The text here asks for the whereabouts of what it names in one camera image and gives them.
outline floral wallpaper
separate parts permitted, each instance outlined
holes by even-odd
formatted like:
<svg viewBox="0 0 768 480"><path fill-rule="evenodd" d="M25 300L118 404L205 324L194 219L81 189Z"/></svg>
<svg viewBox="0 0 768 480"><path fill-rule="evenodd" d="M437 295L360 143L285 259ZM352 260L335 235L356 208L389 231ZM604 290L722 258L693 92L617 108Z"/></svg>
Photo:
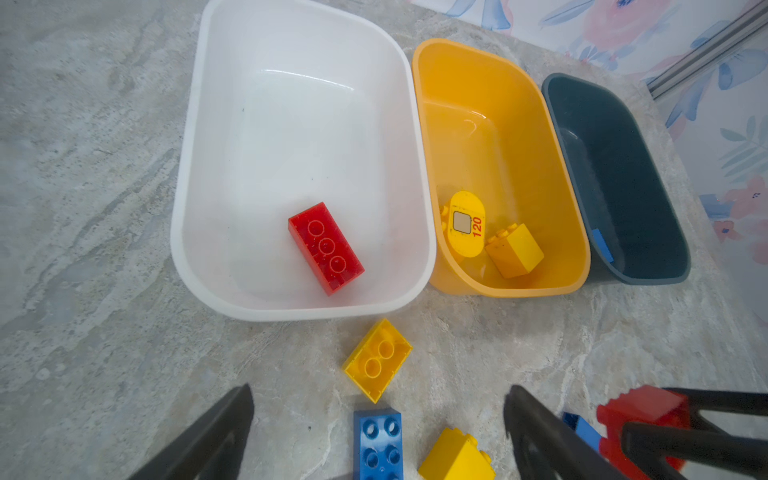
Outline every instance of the floral wallpaper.
<svg viewBox="0 0 768 480"><path fill-rule="evenodd" d="M411 0L650 81L760 0Z"/></svg>
<svg viewBox="0 0 768 480"><path fill-rule="evenodd" d="M768 328L768 30L657 104L725 267Z"/></svg>

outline stone surface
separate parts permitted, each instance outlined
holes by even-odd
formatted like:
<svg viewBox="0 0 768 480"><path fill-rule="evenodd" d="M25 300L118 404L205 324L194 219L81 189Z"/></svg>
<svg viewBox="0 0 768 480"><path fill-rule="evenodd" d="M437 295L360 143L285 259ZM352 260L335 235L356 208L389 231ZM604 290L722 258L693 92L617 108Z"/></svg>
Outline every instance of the stone surface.
<svg viewBox="0 0 768 480"><path fill-rule="evenodd" d="M642 85L400 0L328 3L382 26L408 56L450 38L539 83L564 71L610 88L637 119L693 259L675 286L588 284L531 300L428 286L389 315L414 346L379 403L402 412L408 478L449 425L478 439L498 478L517 478L502 423L512 383L593 425L597 404L644 383L766 391L768 329L718 267ZM0 5L2 478L126 477L244 382L256 413L241 478L352 471L353 411L369 403L339 367L376 319L227 319L187 291L170 258L204 4Z"/></svg>

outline orange bin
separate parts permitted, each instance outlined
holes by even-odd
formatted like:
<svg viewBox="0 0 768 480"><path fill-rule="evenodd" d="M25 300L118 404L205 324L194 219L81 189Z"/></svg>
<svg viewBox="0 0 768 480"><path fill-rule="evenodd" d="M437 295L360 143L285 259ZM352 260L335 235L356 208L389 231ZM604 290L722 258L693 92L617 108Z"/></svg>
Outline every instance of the orange bin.
<svg viewBox="0 0 768 480"><path fill-rule="evenodd" d="M587 278L590 251L544 97L517 65L453 41L422 43L413 77L438 235L429 282L453 295L561 295ZM505 279L483 250L461 263L440 209L460 190L485 205L486 239L524 223L544 252L528 274Z"/></svg>

